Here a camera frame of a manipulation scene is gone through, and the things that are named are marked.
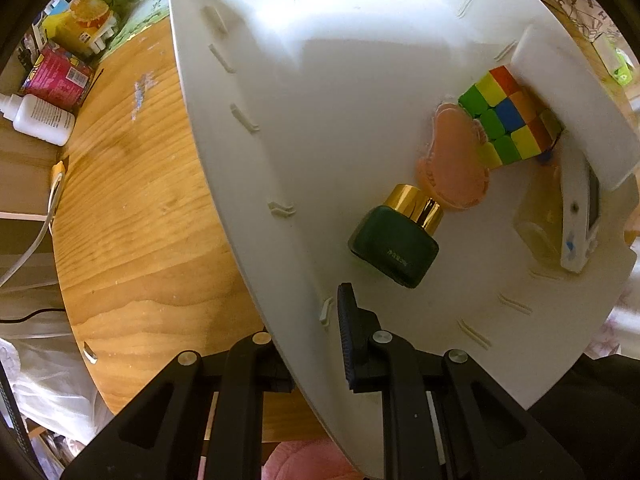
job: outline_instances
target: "white bottle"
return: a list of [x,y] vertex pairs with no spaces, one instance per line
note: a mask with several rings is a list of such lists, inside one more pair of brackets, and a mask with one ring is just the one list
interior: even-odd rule
[[76,123],[69,112],[30,94],[24,97],[0,94],[0,112],[14,122],[18,132],[58,146],[65,145]]

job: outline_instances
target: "device screen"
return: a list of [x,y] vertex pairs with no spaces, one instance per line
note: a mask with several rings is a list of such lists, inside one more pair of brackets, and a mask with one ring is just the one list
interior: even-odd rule
[[595,173],[591,169],[591,166],[587,164],[589,170],[589,219],[588,229],[589,231],[598,221],[600,217],[600,182]]

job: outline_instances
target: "food package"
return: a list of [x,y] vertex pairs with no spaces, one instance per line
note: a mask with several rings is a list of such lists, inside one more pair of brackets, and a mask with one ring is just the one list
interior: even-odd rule
[[89,93],[94,70],[49,40],[20,88],[67,112],[76,112]]
[[29,26],[27,32],[20,40],[20,43],[16,47],[18,60],[25,69],[26,73],[29,73],[36,63],[41,49],[47,43],[42,29],[42,21],[47,15],[44,12],[40,12],[33,20],[33,23]]
[[47,38],[77,56],[89,57],[104,48],[103,35],[113,35],[116,17],[104,0],[53,0],[42,26]]

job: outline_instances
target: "perfume bottle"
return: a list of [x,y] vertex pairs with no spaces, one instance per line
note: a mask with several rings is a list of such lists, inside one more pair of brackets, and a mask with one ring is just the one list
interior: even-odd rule
[[415,288],[438,254],[432,238],[443,211],[425,192],[398,184],[362,219],[349,239],[357,257],[400,285]]

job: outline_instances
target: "wooden table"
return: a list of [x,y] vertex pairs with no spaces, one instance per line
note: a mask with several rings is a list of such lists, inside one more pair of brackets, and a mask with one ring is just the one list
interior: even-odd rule
[[[76,341],[118,412],[180,351],[226,350],[262,321],[200,167],[169,19],[101,68],[63,150],[53,240]],[[265,441],[323,435],[299,392],[267,394]]]

